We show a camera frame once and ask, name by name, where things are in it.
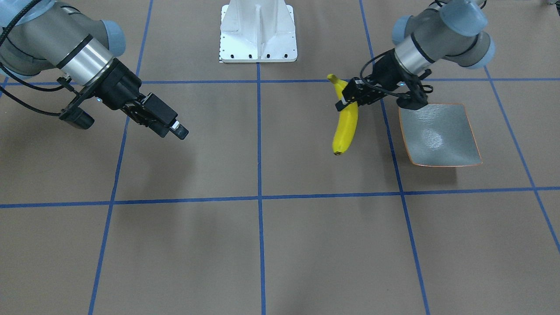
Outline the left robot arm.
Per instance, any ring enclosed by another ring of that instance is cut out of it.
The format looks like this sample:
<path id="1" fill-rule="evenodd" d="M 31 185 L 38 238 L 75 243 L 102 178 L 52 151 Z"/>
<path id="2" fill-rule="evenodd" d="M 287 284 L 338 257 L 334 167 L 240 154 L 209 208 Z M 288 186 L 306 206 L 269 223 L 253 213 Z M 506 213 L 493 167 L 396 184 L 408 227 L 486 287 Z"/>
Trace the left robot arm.
<path id="1" fill-rule="evenodd" d="M 422 84 L 431 66 L 448 60 L 460 67 L 486 66 L 496 52 L 482 0 L 434 0 L 413 16 L 402 16 L 392 30 L 394 48 L 368 61 L 372 72 L 352 78 L 343 89 L 336 109 L 352 102 L 370 105 L 390 95 L 402 109 L 419 110 L 428 104 L 432 87 Z"/>

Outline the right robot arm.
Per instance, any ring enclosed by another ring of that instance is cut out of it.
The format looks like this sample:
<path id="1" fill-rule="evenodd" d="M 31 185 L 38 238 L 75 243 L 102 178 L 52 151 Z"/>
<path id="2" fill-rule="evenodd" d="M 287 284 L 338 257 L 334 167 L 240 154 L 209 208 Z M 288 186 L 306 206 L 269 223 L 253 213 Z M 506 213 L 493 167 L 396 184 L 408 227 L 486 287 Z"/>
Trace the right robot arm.
<path id="1" fill-rule="evenodd" d="M 28 105 L 4 88 L 4 95 L 42 115 L 86 130 L 94 118 L 80 108 L 99 98 L 160 137 L 183 140 L 188 130 L 178 114 L 156 95 L 140 93 L 142 80 L 120 62 L 126 49 L 122 28 L 114 21 L 92 20 L 57 0 L 1 2 L 1 74 L 38 91 L 66 88 L 73 100 L 58 113 Z"/>

